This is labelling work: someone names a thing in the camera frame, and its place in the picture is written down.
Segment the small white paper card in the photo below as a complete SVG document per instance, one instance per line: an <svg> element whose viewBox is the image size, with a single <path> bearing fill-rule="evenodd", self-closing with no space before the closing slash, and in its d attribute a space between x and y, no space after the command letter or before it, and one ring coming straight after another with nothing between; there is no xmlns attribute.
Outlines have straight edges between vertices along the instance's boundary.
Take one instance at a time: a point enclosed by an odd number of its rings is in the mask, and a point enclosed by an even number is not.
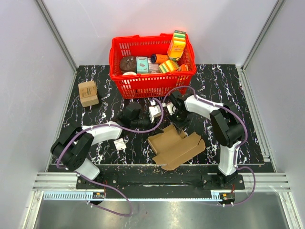
<svg viewBox="0 0 305 229"><path fill-rule="evenodd" d="M127 148L123 138L114 140L114 145L118 151L125 150Z"/></svg>

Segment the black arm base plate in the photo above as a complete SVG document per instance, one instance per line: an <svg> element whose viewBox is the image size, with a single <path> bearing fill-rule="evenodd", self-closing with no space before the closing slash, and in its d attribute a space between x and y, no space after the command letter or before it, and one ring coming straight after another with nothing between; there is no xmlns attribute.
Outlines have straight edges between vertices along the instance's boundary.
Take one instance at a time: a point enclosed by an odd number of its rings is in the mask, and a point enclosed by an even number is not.
<svg viewBox="0 0 305 229"><path fill-rule="evenodd" d="M126 187L187 187L203 190L244 190L242 175L223 178L216 165L182 165L167 171L158 165L99 165L94 179L109 186Z"/></svg>

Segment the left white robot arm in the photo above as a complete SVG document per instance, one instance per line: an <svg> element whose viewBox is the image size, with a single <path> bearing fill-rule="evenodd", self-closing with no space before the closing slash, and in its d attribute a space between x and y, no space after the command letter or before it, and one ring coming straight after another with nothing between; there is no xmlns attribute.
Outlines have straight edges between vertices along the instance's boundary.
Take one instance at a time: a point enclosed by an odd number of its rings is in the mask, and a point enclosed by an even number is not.
<svg viewBox="0 0 305 229"><path fill-rule="evenodd" d="M133 133L149 133L156 130L164 116L162 103L152 99L148 114L142 113L142 106L130 102L112 120L91 126L67 126L51 147L51 154L57 159L56 167L75 172L87 178L89 186L96 189L102 186L100 169L87 158L91 146L120 138L123 130Z"/></svg>

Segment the brown cardboard box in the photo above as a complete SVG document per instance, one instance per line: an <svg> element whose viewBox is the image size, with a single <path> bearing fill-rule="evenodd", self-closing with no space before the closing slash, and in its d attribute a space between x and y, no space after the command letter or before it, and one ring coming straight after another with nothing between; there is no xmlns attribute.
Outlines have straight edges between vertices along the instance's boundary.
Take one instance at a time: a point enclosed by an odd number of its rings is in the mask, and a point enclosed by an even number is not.
<svg viewBox="0 0 305 229"><path fill-rule="evenodd" d="M205 150L200 135L178 132L173 124L164 128L162 133L148 137L148 143L155 153L153 161L167 171L175 170Z"/></svg>

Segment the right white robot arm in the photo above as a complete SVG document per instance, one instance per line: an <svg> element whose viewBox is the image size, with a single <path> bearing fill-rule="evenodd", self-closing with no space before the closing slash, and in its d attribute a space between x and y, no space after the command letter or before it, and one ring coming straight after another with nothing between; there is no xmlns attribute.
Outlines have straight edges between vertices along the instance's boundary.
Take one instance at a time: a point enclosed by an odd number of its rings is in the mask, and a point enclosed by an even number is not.
<svg viewBox="0 0 305 229"><path fill-rule="evenodd" d="M167 105L171 122L182 130L190 122L189 114L194 113L210 120L216 141L220 144L220 162L217 185L227 189L234 183L237 174L237 153L248 139L244 121L234 103L215 103L195 94L182 95L178 90L168 93Z"/></svg>

